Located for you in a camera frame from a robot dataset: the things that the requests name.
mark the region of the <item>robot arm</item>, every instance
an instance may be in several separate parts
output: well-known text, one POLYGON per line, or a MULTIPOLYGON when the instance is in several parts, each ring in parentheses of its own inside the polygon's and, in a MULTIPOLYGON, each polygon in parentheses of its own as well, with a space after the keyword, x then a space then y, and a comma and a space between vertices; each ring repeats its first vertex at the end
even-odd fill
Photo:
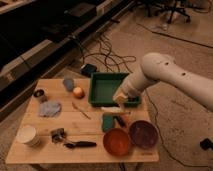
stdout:
POLYGON ((180 68, 174 63, 174 58, 160 53, 145 55, 140 61, 140 67, 124 79, 113 100, 122 104, 128 97, 139 96, 147 87, 159 81, 173 85, 213 111, 213 80, 180 68))

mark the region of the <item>green plastic bin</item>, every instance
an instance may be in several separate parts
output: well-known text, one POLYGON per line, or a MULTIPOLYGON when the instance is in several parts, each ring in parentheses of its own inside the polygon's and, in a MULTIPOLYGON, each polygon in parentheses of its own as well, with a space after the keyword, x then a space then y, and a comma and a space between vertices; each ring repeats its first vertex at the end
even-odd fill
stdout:
MULTIPOLYGON (((90 81, 89 103, 94 107, 117 106, 112 100, 114 93, 128 73, 93 73, 90 81)), ((126 107, 137 107, 141 98, 129 99, 126 107)))

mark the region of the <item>paper cup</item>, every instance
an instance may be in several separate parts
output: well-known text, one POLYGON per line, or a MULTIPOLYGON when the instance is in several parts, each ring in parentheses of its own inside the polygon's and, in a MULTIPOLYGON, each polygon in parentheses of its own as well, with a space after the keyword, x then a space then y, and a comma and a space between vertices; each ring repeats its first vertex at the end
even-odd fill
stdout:
POLYGON ((18 131, 16 139, 19 143, 25 144, 30 147, 37 146, 40 142, 36 129, 30 125, 22 127, 18 131))

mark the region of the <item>wooden table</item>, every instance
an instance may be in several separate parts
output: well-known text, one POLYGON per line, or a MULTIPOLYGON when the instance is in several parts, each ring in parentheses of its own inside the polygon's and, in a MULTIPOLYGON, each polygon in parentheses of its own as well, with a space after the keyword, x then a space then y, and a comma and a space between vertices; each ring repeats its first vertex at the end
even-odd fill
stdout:
MULTIPOLYGON (((24 125, 32 125, 41 138, 41 144, 36 148, 30 148, 20 144, 14 139, 8 156, 7 164, 44 164, 44 163, 126 163, 126 162, 156 162, 159 160, 157 149, 141 150, 133 147, 129 155, 114 157, 108 154, 103 147, 103 132, 101 130, 102 114, 100 108, 93 108, 88 102, 90 79, 75 79, 75 85, 81 86, 86 96, 79 100, 72 93, 65 90, 62 79, 41 79, 36 89, 43 89, 49 100, 62 104, 59 116, 44 118, 38 116, 39 104, 32 97, 26 109, 20 128, 24 125), (74 102, 83 109, 92 119, 87 119, 79 111, 73 108, 74 102), (76 148, 69 150, 62 144, 51 142, 50 131, 64 128, 69 140, 94 141, 95 148, 76 148)), ((130 108, 130 120, 139 119, 150 121, 145 100, 137 108, 130 108)))

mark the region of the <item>concrete floor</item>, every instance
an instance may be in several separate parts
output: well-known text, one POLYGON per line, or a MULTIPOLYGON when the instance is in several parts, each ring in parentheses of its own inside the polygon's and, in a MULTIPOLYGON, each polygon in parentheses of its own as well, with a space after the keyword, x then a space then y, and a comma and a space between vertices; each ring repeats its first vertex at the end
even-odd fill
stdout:
MULTIPOLYGON (((213 30, 213 23, 211 20, 213 12, 205 15, 197 15, 192 11, 189 12, 192 15, 192 20, 193 16, 196 15, 195 19, 199 21, 198 30, 192 27, 188 28, 194 29, 193 36, 197 36, 196 38, 193 37, 193 40, 196 39, 198 42, 203 42, 204 39, 208 37, 208 44, 209 42, 213 42, 213 35, 210 34, 213 30), (200 35, 202 27, 205 27, 204 38, 200 35)), ((113 50, 117 54, 134 55, 137 57, 137 61, 148 52, 156 51, 170 54, 175 57, 176 63, 181 67, 213 79, 213 49, 153 34, 147 29, 139 26, 138 22, 143 24, 143 20, 140 16, 144 18, 144 11, 141 9, 137 9, 133 13, 128 12, 120 19, 119 24, 114 24, 108 28, 105 35, 110 39, 113 50)), ((97 52, 98 44, 92 42, 87 48, 90 52, 97 52)), ((94 58, 88 58, 86 62, 96 64, 100 71, 106 71, 105 67, 95 61, 94 58)), ((73 73, 73 71, 79 69, 76 66, 76 63, 67 66, 59 72, 56 77, 63 78, 67 75, 78 77, 78 74, 73 73)), ((137 66, 137 62, 129 64, 132 70, 137 66)), ((170 154, 185 165, 213 167, 213 151, 203 151, 199 147, 199 142, 204 138, 208 137, 213 140, 213 113, 207 111, 201 105, 165 83, 159 83, 150 87, 147 89, 147 92, 150 99, 157 107, 157 123, 161 130, 164 146, 169 150, 170 154)), ((147 95, 145 93, 143 95, 147 99, 152 122, 156 124, 156 109, 148 100, 147 95)), ((28 165, 6 165, 4 163, 4 158, 14 139, 26 105, 27 102, 14 111, 0 125, 0 170, 2 171, 33 170, 28 165)), ((127 170, 210 170, 208 167, 185 167, 181 165, 170 157, 165 148, 163 148, 162 141, 158 143, 158 149, 160 155, 159 162, 144 163, 141 167, 136 167, 135 163, 127 164, 127 170)), ((48 168, 48 170, 119 170, 118 166, 115 164, 44 165, 44 167, 48 168)))

